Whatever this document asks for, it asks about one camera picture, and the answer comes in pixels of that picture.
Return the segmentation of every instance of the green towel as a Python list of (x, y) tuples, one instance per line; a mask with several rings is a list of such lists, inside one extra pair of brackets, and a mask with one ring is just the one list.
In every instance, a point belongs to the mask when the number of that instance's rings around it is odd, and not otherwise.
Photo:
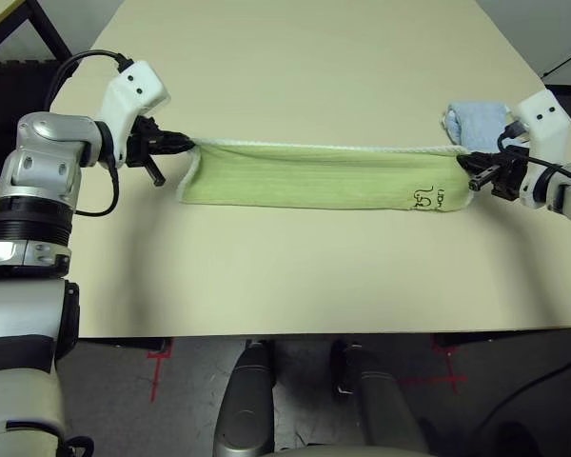
[(435, 209), (469, 203), (458, 146), (348, 148), (195, 140), (184, 203), (313, 209)]

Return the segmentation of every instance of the light blue towel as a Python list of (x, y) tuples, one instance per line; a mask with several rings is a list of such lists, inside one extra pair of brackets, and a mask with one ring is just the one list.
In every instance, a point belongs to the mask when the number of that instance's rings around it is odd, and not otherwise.
[(499, 152), (497, 138), (507, 112), (499, 102), (451, 102), (443, 123), (453, 143), (472, 152)]

